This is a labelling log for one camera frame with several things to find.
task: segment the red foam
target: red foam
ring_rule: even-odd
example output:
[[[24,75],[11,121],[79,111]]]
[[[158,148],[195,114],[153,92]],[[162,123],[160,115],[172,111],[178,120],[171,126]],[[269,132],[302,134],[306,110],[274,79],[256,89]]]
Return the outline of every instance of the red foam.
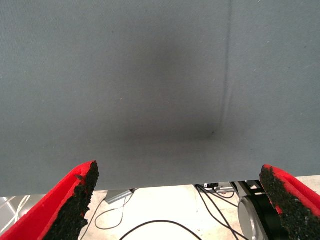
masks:
[[[280,168],[267,164],[263,167],[266,169],[272,168],[274,176],[283,182],[286,191],[297,197],[314,215],[320,217],[320,196],[317,193]]]
[[[90,170],[89,161],[69,172],[26,215],[5,232],[0,240],[41,240],[58,217],[61,207],[73,196],[75,187],[84,184]]]

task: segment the gray fabric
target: gray fabric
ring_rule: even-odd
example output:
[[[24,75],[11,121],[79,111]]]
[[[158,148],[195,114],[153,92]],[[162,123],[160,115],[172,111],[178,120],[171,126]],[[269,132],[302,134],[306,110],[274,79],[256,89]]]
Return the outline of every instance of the gray fabric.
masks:
[[[0,196],[320,174],[313,1],[0,1]]]

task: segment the floor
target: floor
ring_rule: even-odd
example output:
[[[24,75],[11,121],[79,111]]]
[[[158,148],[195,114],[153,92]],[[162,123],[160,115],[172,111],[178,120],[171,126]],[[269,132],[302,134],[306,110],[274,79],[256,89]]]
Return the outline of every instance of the floor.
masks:
[[[305,176],[298,177],[298,179],[315,192],[320,193],[320,176]],[[90,210],[85,216],[86,219],[90,220],[92,218],[94,211],[97,209],[99,203],[106,197],[107,192],[108,191],[105,190],[95,191],[93,193],[91,203],[89,205]],[[14,199],[15,202],[13,201],[13,205],[21,201],[22,197],[23,196],[20,196]],[[42,195],[32,196],[21,213],[25,214],[28,212],[28,209],[41,199],[41,197]],[[237,208],[218,198],[214,197],[213,200],[219,206],[231,227],[242,233],[238,221]],[[239,199],[235,195],[229,200],[230,202],[237,204]],[[206,202],[213,215],[223,221],[212,203],[208,200]],[[120,200],[111,205],[108,205],[103,201],[97,210],[95,218],[100,213],[121,207],[123,204],[124,200]],[[96,221],[96,224],[100,228],[113,227],[120,222],[121,217],[122,208],[102,215]],[[219,223],[209,215],[195,188],[192,185],[183,185],[138,189],[131,200],[125,205],[123,221],[118,227],[110,230],[100,230],[95,227],[95,221],[92,221],[87,233],[83,237],[83,240],[119,240],[132,228],[152,220],[170,220],[178,222],[196,233],[202,240],[233,239],[232,233],[228,229],[219,225]],[[86,228],[87,226],[82,229],[79,239],[83,236]],[[138,239],[194,240],[196,238],[177,225],[169,223],[153,223],[139,228],[125,238],[125,240]]]

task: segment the white floor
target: white floor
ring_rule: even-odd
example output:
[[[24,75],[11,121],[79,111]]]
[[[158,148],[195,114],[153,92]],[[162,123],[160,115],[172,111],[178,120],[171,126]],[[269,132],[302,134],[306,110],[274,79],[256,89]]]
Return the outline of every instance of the white floor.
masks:
[[[298,179],[316,193],[320,193],[320,175],[298,177]],[[90,220],[92,218],[98,204],[106,197],[107,192],[108,191],[95,191],[93,193],[91,204],[89,205],[90,210],[85,216],[86,219]],[[16,197],[13,200],[13,203],[15,203],[15,205],[19,204],[22,198],[23,196]],[[42,195],[31,196],[30,201],[20,213],[27,213],[41,198]],[[237,208],[216,197],[212,197],[212,199],[219,206],[231,227],[242,233],[238,221]],[[239,201],[237,195],[229,200],[236,205]],[[213,204],[209,200],[206,200],[206,202],[213,215],[223,222],[222,217],[219,215]],[[108,205],[104,201],[99,207],[94,219],[106,210],[121,207],[123,203],[123,200],[120,200]],[[115,226],[121,220],[121,216],[122,209],[106,213],[98,219],[97,225],[101,228]],[[178,222],[192,230],[202,240],[234,239],[232,233],[228,229],[221,226],[210,216],[195,188],[192,185],[184,185],[138,189],[129,203],[124,207],[123,221],[118,227],[111,230],[100,230],[95,227],[95,221],[92,221],[83,240],[119,240],[132,228],[144,222],[153,220],[170,220]],[[82,229],[79,239],[83,236],[86,228],[87,226]],[[125,238],[125,240],[150,239],[194,240],[196,238],[179,226],[169,223],[153,223],[145,225]]]

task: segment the gray cloth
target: gray cloth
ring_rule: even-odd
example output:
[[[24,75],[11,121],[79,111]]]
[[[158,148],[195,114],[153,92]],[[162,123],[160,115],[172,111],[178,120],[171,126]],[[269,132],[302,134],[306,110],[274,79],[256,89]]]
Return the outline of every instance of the gray cloth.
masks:
[[[0,196],[320,174],[320,4],[0,1]]]

